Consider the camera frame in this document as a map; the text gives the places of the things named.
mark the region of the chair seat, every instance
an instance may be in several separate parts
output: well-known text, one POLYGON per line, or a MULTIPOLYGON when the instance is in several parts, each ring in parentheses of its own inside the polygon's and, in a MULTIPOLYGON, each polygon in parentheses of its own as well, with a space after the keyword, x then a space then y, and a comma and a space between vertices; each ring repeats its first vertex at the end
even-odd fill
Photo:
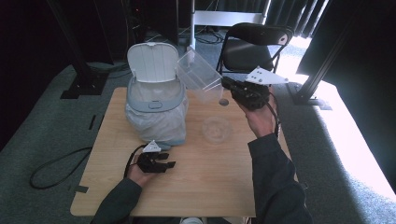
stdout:
POLYGON ((271 71, 274 68, 266 46, 255 46, 239 39, 229 39, 223 52, 224 67, 231 71, 251 72, 257 66, 271 71))

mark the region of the gray carpet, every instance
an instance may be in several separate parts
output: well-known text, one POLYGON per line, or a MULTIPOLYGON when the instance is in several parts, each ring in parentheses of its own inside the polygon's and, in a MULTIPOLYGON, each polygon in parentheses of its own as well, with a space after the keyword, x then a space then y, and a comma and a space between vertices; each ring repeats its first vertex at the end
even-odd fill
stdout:
MULTIPOLYGON (((199 42, 196 46, 197 52, 212 66, 219 57, 219 48, 220 45, 199 42)), ((293 47, 287 51, 300 56, 304 53, 293 47)), ((125 87, 130 78, 128 71, 112 73, 102 95, 60 100, 75 75, 69 66, 52 80, 29 117, 1 151, 0 223, 90 222, 90 217, 74 217, 69 211, 74 198, 72 189, 78 185, 86 162, 59 186, 46 190, 29 186, 30 175, 39 165, 93 145, 113 90, 125 87)), ((396 223, 396 202, 378 196, 346 172, 318 108, 294 105, 285 85, 276 85, 276 95, 297 175, 300 182, 309 186, 306 205, 315 222, 396 223)), ((52 164, 37 175, 36 183, 58 181, 84 153, 52 164)))

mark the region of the metal stand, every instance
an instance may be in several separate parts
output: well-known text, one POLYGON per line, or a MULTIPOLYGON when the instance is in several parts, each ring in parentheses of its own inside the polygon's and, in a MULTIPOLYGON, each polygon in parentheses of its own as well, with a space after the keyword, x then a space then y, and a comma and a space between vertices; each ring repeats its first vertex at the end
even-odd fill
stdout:
POLYGON ((312 91, 312 94, 309 93, 311 91, 304 91, 303 90, 304 85, 302 85, 300 83, 289 82, 287 84, 287 87, 289 89, 291 98, 296 105, 319 105, 322 110, 331 110, 332 109, 327 104, 326 101, 318 98, 317 96, 315 96, 313 94, 315 91, 312 91))
POLYGON ((326 59, 323 61, 321 67, 315 74, 309 76, 308 80, 303 86, 296 86, 295 83, 288 85, 291 97, 297 105, 323 105, 323 101, 319 99, 312 99, 319 82, 326 76, 328 71, 332 68, 333 62, 337 59, 338 54, 343 49, 347 39, 349 38, 350 30, 353 24, 357 22, 357 13, 361 11, 363 1, 360 1, 354 12, 351 12, 350 19, 345 23, 340 35, 335 40, 330 52, 327 54, 326 59))
POLYGON ((80 95, 101 95, 108 74, 95 74, 86 64, 78 43, 64 18, 62 8, 57 0, 47 0, 47 3, 58 22, 58 35, 68 59, 77 72, 77 76, 68 91, 64 91, 61 99, 77 99, 80 95))

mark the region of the human hand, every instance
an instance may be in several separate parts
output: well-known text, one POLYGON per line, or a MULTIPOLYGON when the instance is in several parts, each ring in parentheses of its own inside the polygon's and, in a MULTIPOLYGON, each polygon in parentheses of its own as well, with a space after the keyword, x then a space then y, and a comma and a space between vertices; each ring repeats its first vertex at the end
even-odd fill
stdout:
MULTIPOLYGON (((274 96, 270 94, 269 105, 276 111, 274 96)), ((245 112, 248 126, 256 137, 263 137, 274 132, 275 118, 267 105, 260 109, 248 110, 238 103, 239 107, 245 112)))
POLYGON ((127 177, 143 188, 156 175, 154 173, 144 173, 137 164, 132 164, 129 166, 127 177))

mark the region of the black cable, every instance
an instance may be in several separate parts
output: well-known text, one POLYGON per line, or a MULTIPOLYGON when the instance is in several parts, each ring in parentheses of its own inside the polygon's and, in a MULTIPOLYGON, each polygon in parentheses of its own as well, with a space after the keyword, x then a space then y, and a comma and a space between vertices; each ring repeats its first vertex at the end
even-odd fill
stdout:
POLYGON ((142 148, 142 147, 146 147, 148 144, 145 144, 145 145, 141 145, 140 147, 137 147, 135 150, 134 150, 134 152, 131 154, 131 156, 129 157, 129 160, 128 160, 128 162, 126 163, 126 165, 125 165, 125 170, 124 170, 124 178, 128 175, 128 171, 129 171, 129 167, 131 166, 131 165, 134 165, 134 164, 131 164, 131 162, 132 162, 132 159, 134 158, 134 154, 137 152, 137 150, 139 150, 140 148, 142 148))
POLYGON ((268 108, 270 109, 271 113, 273 114, 274 118, 275 118, 275 135, 276 137, 279 137, 279 125, 280 125, 280 120, 277 116, 277 114, 279 114, 279 109, 277 106, 277 99, 276 97, 270 92, 270 94, 274 97, 274 103, 276 105, 276 112, 274 111, 274 109, 271 107, 271 105, 268 102, 265 102, 265 104, 268 106, 268 108))
POLYGON ((63 183, 71 174, 73 174, 73 173, 77 170, 77 168, 82 164, 82 162, 90 155, 91 151, 92 151, 92 147, 84 147, 84 148, 81 148, 81 149, 72 151, 72 152, 70 152, 69 154, 66 154, 66 155, 64 155, 64 156, 62 156, 62 157, 60 157, 60 158, 58 158, 58 159, 55 159, 55 160, 52 160, 52 161, 48 161, 48 162, 46 162, 46 163, 40 165, 37 169, 35 169, 35 170, 32 172, 32 174, 31 174, 31 176, 30 176, 30 181, 29 181, 30 186, 31 186, 33 189, 50 189, 50 188, 52 188, 52 187, 55 187, 55 186, 57 186, 57 185, 63 183), (72 170, 67 176, 65 176, 63 179, 61 179, 60 181, 58 181, 58 182, 56 182, 56 183, 47 185, 47 186, 38 186, 38 185, 35 184, 35 181, 34 181, 35 175, 36 175, 40 170, 42 170, 43 168, 45 168, 46 166, 48 166, 48 165, 50 165, 50 164, 55 163, 56 161, 60 161, 60 160, 66 158, 66 157, 68 157, 68 156, 71 156, 71 155, 73 155, 73 154, 75 154, 75 153, 78 153, 78 152, 80 152, 80 151, 83 151, 83 150, 89 150, 89 151, 88 151, 88 152, 84 155, 84 157, 78 162, 78 164, 75 166, 75 168, 73 168, 73 170, 72 170))
MULTIPOLYGON (((215 33, 215 32, 208 32, 208 33, 201 33, 201 31, 200 32, 197 32, 197 33, 195 33, 195 39, 198 41, 198 42, 200 42, 200 43, 204 43, 204 44, 213 44, 213 45, 217 45, 217 44, 221 44, 223 41, 224 41, 224 37, 221 35, 221 34, 217 34, 217 33, 215 33), (203 39, 203 38, 201 38, 201 37, 198 37, 198 36, 202 36, 202 35, 211 35, 211 36, 214 36, 215 38, 216 38, 216 40, 214 40, 214 41, 212 41, 212 40, 207 40, 207 39, 203 39)), ((180 35, 180 37, 183 37, 183 38, 190 38, 190 36, 188 35, 188 34, 185 34, 185 35, 180 35)))

